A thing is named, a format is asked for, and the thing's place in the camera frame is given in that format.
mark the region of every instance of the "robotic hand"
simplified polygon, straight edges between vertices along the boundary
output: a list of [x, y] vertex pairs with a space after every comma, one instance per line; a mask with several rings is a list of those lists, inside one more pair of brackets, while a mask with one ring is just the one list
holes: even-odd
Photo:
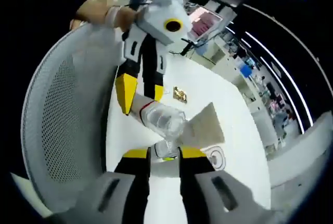
[[130, 113], [133, 104], [141, 58], [144, 95], [160, 101], [167, 46], [180, 40], [191, 28], [183, 0], [153, 0], [139, 13], [130, 30], [123, 34], [122, 60], [116, 77], [117, 99], [124, 114]]
[[[157, 218], [151, 222], [151, 218], [146, 217], [165, 216], [161, 213], [167, 211], [168, 214], [174, 208], [158, 209], [158, 204], [147, 207], [149, 198], [154, 197], [150, 195], [149, 182], [151, 152], [151, 148], [126, 152], [114, 172], [105, 172], [89, 184], [79, 193], [75, 206], [53, 216], [54, 221], [70, 224], [158, 223]], [[179, 175], [187, 221], [176, 219], [175, 223], [276, 223], [273, 211], [257, 204], [251, 190], [226, 171], [215, 171], [203, 152], [181, 147], [177, 149], [177, 155], [178, 160], [171, 167]]]

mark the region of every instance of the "transparent container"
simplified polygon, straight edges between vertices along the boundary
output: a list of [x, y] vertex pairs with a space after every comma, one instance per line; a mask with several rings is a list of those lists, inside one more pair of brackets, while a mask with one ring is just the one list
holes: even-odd
[[151, 147], [151, 160], [159, 158], [175, 157], [178, 155], [179, 144], [173, 140], [162, 140]]
[[139, 94], [134, 96], [131, 114], [168, 141], [176, 140], [186, 124], [183, 111]]

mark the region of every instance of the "cable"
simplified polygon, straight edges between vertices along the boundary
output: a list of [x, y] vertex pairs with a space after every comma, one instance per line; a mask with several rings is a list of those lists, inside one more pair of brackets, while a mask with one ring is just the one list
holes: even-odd
[[184, 42], [187, 42], [187, 43], [192, 43], [190, 40], [185, 39], [185, 38], [181, 38], [181, 40], [183, 40]]
[[126, 4], [124, 5], [124, 7], [127, 7], [127, 6], [130, 6], [130, 5], [147, 5], [147, 4], [150, 4], [150, 3], [140, 3], [140, 4]]
[[[220, 31], [219, 33], [217, 33], [216, 35], [212, 36], [211, 38], [205, 40], [203, 43], [199, 44], [199, 45], [193, 45], [193, 47], [191, 47], [187, 52], [186, 52], [186, 55], [189, 51], [191, 51], [192, 49], [195, 49], [195, 48], [200, 48], [201, 46], [204, 46], [205, 44], [207, 44], [210, 40], [214, 39], [215, 37], [217, 37], [218, 35], [222, 34], [222, 31]], [[179, 55], [181, 54], [182, 52], [179, 52], [179, 53], [176, 53], [176, 52], [173, 52], [173, 51], [169, 51], [169, 53], [173, 54], [173, 55]]]
[[[193, 51], [193, 52], [194, 52], [194, 51]], [[187, 57], [187, 58], [188, 58], [188, 54], [189, 54], [189, 52], [187, 52], [187, 53], [186, 53], [185, 57]], [[192, 53], [192, 55], [193, 55], [193, 53]]]
[[194, 54], [195, 51], [196, 50], [194, 49], [193, 52], [192, 52], [192, 54], [191, 54], [191, 56], [189, 57], [189, 59], [192, 59], [192, 55]]

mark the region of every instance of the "human arm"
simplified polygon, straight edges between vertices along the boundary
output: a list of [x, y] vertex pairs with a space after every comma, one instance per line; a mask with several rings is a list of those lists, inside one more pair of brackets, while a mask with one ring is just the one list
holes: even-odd
[[[94, 0], [94, 1], [99, 1], [100, 4], [106, 5], [108, 7], [112, 7], [114, 5], [114, 3], [115, 3], [116, 0]], [[91, 1], [89, 1], [87, 3], [84, 3], [84, 4], [82, 2], [82, 4], [80, 5], [80, 7], [78, 7], [78, 9], [77, 9], [77, 11], [75, 13], [74, 17], [76, 19], [72, 20], [71, 28], [70, 29], [71, 30], [75, 30], [76, 28], [78, 28], [81, 25], [82, 21], [91, 21], [93, 23], [100, 23], [99, 22], [100, 20], [96, 21], [96, 17], [97, 17], [97, 19], [99, 18], [98, 15], [93, 15], [93, 17], [95, 18], [95, 20], [94, 20], [94, 18], [91, 18], [91, 15], [89, 15], [91, 9], [92, 10], [96, 9], [96, 8], [93, 8], [93, 7], [95, 7], [95, 6], [94, 6], [94, 3], [92, 3]]]
[[[78, 19], [96, 24], [105, 24], [106, 15], [111, 7], [96, 0], [87, 0], [77, 10]], [[128, 30], [136, 18], [137, 12], [128, 8], [121, 7], [114, 19], [113, 27], [120, 28], [123, 32]]]

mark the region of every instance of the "gray chair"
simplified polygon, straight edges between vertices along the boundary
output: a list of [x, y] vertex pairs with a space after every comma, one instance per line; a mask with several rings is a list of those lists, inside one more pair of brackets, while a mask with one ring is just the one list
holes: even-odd
[[105, 172], [109, 101], [119, 56], [111, 29], [85, 24], [46, 54], [30, 82], [21, 119], [24, 163], [54, 213]]

